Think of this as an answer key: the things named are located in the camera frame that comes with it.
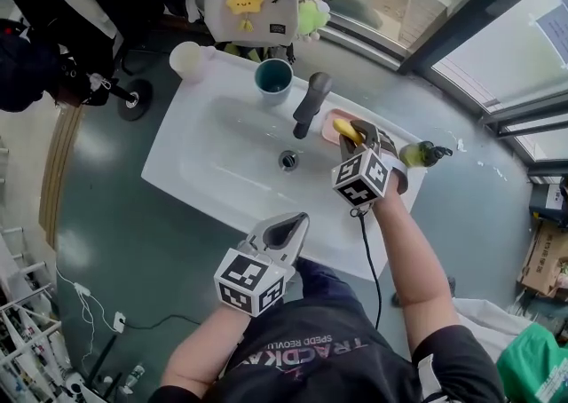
fiducial marker cube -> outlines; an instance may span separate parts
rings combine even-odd
[[[250,316],[258,316],[284,296],[286,269],[229,249],[215,272],[219,300]]]
[[[352,207],[384,198],[391,171],[373,149],[367,149],[331,171],[333,188]]]

yellow star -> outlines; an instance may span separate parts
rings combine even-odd
[[[241,13],[259,13],[264,0],[226,0],[227,6],[234,15]]]

black stand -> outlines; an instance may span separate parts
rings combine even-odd
[[[126,89],[113,83],[109,91],[121,99],[118,102],[118,114],[128,122],[142,117],[152,104],[152,84],[146,80],[134,80]]]

green bottle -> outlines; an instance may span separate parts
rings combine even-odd
[[[431,141],[409,144],[400,149],[400,160],[408,168],[434,166],[444,155],[451,156],[454,152],[447,147],[434,146]]]

faucet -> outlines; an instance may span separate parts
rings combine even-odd
[[[327,73],[317,72],[310,76],[308,91],[293,114],[297,121],[294,127],[294,136],[304,139],[308,134],[313,116],[320,112],[321,104],[331,91],[331,76]]]

